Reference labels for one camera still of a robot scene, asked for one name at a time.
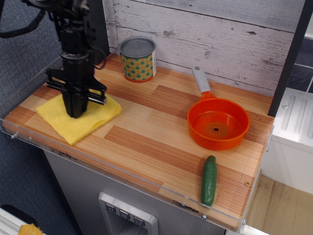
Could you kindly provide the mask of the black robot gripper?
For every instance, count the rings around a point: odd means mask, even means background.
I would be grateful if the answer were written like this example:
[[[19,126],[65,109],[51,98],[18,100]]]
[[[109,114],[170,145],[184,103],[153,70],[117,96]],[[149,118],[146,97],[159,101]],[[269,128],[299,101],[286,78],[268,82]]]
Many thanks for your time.
[[[86,111],[88,101],[105,104],[107,88],[95,79],[89,53],[62,52],[61,59],[61,70],[47,69],[45,72],[48,75],[47,85],[62,92],[67,114],[78,118]]]

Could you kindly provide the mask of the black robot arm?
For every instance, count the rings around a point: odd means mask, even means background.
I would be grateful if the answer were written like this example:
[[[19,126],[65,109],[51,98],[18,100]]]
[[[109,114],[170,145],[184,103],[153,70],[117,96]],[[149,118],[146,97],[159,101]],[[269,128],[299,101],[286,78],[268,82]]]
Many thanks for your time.
[[[90,25],[86,0],[27,0],[25,3],[48,12],[61,43],[61,70],[47,69],[47,86],[62,93],[66,112],[78,118],[89,101],[105,104],[107,87],[94,78],[106,63],[106,53],[96,46],[97,31]]]

